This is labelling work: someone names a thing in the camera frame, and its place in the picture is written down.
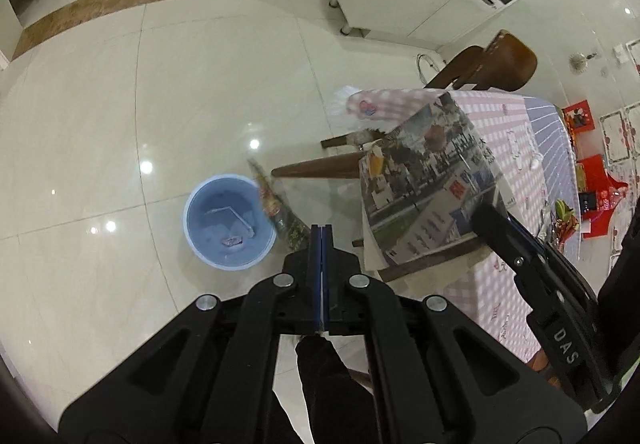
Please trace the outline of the trash inside bin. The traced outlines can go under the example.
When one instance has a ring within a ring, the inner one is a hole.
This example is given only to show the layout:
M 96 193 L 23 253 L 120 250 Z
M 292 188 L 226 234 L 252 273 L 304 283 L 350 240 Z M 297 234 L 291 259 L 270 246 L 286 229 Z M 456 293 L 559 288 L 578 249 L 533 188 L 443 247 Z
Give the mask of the trash inside bin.
M 221 243 L 227 248 L 237 247 L 238 245 L 242 245 L 243 242 L 244 238 L 242 236 L 231 236 L 221 240 Z

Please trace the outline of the colourful snack wrapper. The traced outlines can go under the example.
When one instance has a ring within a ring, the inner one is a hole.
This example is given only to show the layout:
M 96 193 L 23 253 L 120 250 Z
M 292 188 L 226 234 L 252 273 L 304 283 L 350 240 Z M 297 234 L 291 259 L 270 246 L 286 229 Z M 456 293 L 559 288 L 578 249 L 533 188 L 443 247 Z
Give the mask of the colourful snack wrapper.
M 270 178 L 262 167 L 254 159 L 248 159 L 247 163 L 258 185 L 262 211 L 276 231 L 277 237 L 292 251 L 306 249 L 310 242 L 310 228 L 274 191 Z

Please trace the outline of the brown wooden chair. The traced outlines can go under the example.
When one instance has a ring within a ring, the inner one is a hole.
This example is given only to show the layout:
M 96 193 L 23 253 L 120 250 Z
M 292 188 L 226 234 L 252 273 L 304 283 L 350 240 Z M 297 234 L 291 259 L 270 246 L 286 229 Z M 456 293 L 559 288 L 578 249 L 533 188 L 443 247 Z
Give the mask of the brown wooden chair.
M 452 134 L 471 128 L 457 104 L 459 97 L 486 97 L 493 89 L 516 92 L 533 78 L 537 66 L 537 56 L 528 46 L 513 34 L 501 31 L 485 48 L 473 45 L 462 50 L 422 88 L 364 90 L 345 86 L 336 94 L 338 110 L 358 119 L 364 127 L 328 138 L 322 141 L 321 147 L 352 145 L 357 150 L 276 167 L 271 175 L 275 178 L 357 178 L 362 147 L 385 137 L 384 132 L 375 130 L 375 124 L 418 126 L 426 135 L 426 149 L 442 151 Z

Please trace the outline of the red decorations pile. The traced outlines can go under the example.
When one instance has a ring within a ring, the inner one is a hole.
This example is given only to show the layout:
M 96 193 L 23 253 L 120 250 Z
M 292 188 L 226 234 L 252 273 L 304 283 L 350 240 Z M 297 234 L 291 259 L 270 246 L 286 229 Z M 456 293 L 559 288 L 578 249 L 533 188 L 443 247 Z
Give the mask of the red decorations pile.
M 599 130 L 604 152 L 575 163 L 582 237 L 608 236 L 611 255 L 622 252 L 623 237 L 639 199 L 639 105 L 595 118 L 586 100 L 561 111 L 570 141 Z

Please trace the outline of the red gold candy wrapper pile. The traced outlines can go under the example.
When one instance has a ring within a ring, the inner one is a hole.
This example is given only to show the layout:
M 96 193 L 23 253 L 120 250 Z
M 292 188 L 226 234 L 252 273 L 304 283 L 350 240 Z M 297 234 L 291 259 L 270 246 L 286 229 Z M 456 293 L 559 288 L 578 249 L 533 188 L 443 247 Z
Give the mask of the red gold candy wrapper pile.
M 552 224 L 552 239 L 560 252 L 564 252 L 567 242 L 578 232 L 580 224 L 571 208 L 564 200 L 556 199 L 554 203 L 554 220 Z

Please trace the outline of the blue plastic trash bin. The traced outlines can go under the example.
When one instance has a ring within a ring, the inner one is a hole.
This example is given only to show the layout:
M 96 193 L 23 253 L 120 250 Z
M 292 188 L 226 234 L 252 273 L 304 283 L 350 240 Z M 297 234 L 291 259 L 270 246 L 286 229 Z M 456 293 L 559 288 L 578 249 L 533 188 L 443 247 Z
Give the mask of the blue plastic trash bin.
M 262 262 L 277 234 L 262 211 L 258 185 L 238 174 L 215 175 L 202 182 L 184 205 L 182 228 L 193 253 L 221 271 L 245 271 Z M 242 236 L 227 248 L 221 240 Z

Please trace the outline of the printed newspaper sheet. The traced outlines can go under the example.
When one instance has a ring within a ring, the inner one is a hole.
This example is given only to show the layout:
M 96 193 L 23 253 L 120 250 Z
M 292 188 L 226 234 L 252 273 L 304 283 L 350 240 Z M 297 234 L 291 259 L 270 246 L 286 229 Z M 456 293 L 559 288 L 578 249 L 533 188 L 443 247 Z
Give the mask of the printed newspaper sheet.
M 516 204 L 494 152 L 461 111 L 471 128 L 442 151 L 426 149 L 418 126 L 399 125 L 360 160 L 364 211 L 387 265 L 426 268 L 477 255 L 485 246 L 472 227 L 477 207 L 506 213 Z

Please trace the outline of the person black trouser legs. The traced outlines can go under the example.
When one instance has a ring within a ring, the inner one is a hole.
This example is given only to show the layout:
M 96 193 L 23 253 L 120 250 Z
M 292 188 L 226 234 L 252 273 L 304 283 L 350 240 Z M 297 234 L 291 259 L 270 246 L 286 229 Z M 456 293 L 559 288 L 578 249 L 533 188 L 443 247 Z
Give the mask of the person black trouser legs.
M 374 397 L 352 378 L 332 342 L 311 334 L 295 352 L 314 442 L 377 443 Z

